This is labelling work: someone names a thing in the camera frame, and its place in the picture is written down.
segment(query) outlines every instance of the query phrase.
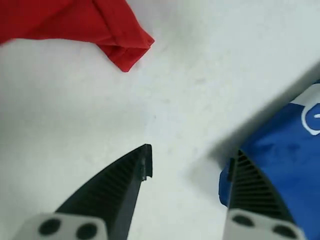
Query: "blue cloth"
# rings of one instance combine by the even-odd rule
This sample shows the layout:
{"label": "blue cloth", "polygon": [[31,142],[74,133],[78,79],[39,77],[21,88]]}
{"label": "blue cloth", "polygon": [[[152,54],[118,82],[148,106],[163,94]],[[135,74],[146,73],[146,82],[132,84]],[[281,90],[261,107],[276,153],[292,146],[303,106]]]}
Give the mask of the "blue cloth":
{"label": "blue cloth", "polygon": [[[269,178],[309,240],[320,240],[320,80],[286,105],[241,146]],[[219,197],[228,205],[229,163]]]}

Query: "red cloth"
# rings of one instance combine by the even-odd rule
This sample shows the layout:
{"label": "red cloth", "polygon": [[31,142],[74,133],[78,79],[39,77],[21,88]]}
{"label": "red cloth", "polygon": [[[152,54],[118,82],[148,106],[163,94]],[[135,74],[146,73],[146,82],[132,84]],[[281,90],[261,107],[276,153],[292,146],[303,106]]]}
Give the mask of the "red cloth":
{"label": "red cloth", "polygon": [[95,43],[124,72],[154,42],[125,0],[0,0],[0,44],[13,38]]}

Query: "white logo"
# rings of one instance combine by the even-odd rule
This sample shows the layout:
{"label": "white logo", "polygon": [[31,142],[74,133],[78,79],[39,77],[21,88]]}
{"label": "white logo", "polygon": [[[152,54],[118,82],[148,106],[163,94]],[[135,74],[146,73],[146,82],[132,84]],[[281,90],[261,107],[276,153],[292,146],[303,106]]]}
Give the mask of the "white logo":
{"label": "white logo", "polygon": [[[299,95],[291,103],[304,106],[301,114],[301,121],[303,127],[313,136],[320,134],[320,130],[314,130],[308,126],[306,116],[307,113],[317,104],[320,104],[320,83],[311,85],[301,95]],[[313,116],[316,119],[320,119],[320,113]]]}

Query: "blue fabric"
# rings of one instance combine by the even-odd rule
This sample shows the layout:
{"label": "blue fabric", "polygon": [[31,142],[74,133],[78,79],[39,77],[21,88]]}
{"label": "blue fabric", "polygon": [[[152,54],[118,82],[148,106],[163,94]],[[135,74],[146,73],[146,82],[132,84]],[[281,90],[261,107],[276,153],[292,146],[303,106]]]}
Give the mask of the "blue fabric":
{"label": "blue fabric", "polygon": [[[301,96],[251,135],[241,150],[272,182],[306,237],[320,240],[320,80]],[[228,164],[219,183],[220,201],[226,206]]]}

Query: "white background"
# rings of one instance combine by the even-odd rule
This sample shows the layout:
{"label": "white background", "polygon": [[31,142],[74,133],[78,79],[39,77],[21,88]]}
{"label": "white background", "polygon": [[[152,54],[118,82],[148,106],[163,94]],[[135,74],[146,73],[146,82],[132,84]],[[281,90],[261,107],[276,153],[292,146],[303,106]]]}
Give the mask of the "white background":
{"label": "white background", "polygon": [[317,0],[129,4],[155,38],[129,73],[90,43],[0,46],[0,239],[144,143],[128,239],[221,239],[220,165],[320,76]]}

